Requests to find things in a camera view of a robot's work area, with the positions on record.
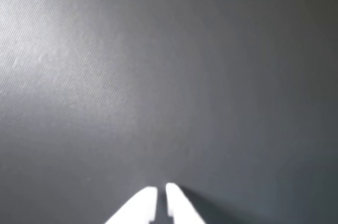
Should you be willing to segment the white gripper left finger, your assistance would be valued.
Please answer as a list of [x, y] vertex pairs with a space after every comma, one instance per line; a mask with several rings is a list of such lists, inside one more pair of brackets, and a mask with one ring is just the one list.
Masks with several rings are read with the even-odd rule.
[[105, 224], [149, 224], [155, 220], [158, 189], [147, 186], [134, 194]]

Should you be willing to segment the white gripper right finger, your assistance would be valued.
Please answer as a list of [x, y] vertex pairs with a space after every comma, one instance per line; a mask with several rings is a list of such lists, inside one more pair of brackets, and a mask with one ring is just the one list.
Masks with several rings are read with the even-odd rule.
[[206, 224], [191, 201], [175, 183], [167, 183], [167, 214], [174, 224]]

